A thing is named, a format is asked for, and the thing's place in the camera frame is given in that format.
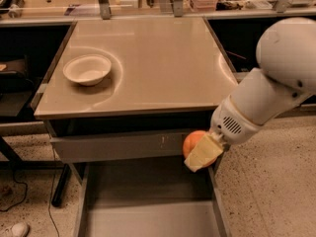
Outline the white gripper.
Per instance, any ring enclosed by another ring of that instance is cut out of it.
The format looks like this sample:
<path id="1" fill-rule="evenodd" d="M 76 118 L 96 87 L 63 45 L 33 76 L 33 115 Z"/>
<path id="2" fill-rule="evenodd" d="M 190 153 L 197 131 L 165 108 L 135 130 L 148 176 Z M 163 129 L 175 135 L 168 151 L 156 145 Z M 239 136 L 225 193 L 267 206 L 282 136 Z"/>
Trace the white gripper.
<path id="1" fill-rule="evenodd" d="M 242 104 L 228 96 L 213 112 L 210 127 L 223 142 L 233 145 L 246 142 L 260 131 L 263 125 L 253 116 L 248 104 Z M 192 162 L 196 169 L 190 170 L 196 172 L 202 169 L 207 160 L 217 158 L 223 152 L 223 146 L 212 133 L 207 132 L 192 150 L 186 163 Z"/>

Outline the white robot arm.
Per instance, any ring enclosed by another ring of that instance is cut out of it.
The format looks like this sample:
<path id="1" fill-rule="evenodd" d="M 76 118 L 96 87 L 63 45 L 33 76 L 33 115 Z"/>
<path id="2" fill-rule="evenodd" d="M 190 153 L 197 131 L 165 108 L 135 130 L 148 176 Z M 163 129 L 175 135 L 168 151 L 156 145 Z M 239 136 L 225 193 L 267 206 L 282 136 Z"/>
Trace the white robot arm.
<path id="1" fill-rule="evenodd" d="M 280 20 L 261 35 L 259 64 L 215 109 L 210 129 L 185 159 L 193 172 L 209 166 L 233 144 L 246 142 L 269 120 L 316 94 L 316 21 Z"/>

